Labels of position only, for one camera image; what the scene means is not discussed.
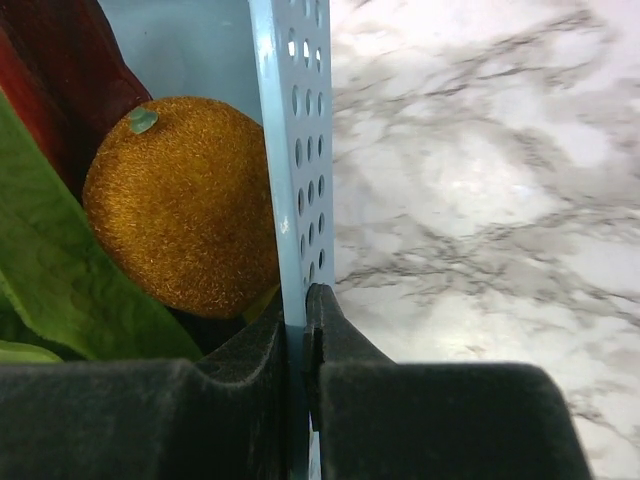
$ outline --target artificial leaf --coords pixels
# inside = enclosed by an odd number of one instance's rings
[[[262,294],[260,298],[258,298],[255,302],[253,302],[249,306],[249,308],[247,308],[247,310],[245,310],[245,312],[242,314],[244,321],[247,324],[251,324],[255,322],[258,318],[260,318],[260,315],[262,315],[262,312],[266,310],[266,308],[271,303],[271,300],[273,300],[273,297],[275,296],[275,294],[278,293],[279,291],[280,291],[280,284],[276,285],[275,287],[271,287],[264,294]]]
[[[30,330],[0,291],[0,340],[44,348],[62,360],[83,360],[83,357],[59,343],[46,340]]]
[[[85,358],[201,353],[98,246],[80,204],[0,95],[0,289],[40,337]]]
[[[56,363],[62,359],[41,347],[0,340],[0,363]]]
[[[97,148],[151,99],[98,0],[0,0],[0,88],[80,200]]]

